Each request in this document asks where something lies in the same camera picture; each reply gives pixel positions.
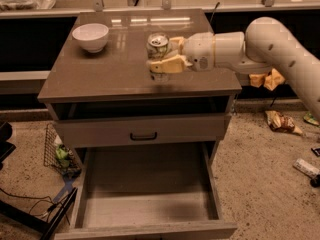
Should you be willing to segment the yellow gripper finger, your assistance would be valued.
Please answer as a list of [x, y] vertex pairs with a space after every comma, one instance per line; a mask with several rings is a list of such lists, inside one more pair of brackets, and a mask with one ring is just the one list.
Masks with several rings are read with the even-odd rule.
[[153, 61], [147, 61], [147, 67], [153, 73], [157, 74], [175, 74], [183, 72], [191, 63], [184, 55], [175, 55], [170, 58]]
[[171, 50], [181, 54], [184, 47], [185, 38], [182, 36], [171, 37], [169, 41], [171, 44]]

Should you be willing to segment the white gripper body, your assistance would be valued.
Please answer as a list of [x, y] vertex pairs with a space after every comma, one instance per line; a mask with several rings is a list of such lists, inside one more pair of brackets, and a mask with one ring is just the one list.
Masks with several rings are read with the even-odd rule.
[[196, 33], [184, 41], [182, 53], [197, 72], [209, 71], [214, 65], [214, 34]]

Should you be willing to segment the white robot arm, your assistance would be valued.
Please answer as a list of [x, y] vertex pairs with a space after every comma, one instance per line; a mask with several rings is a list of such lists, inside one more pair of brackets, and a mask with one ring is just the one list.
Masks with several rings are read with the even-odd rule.
[[188, 38], [155, 33], [148, 37], [147, 67], [154, 74], [228, 68], [239, 74], [276, 69], [320, 118], [320, 61], [278, 20], [260, 17], [244, 32], [196, 33]]

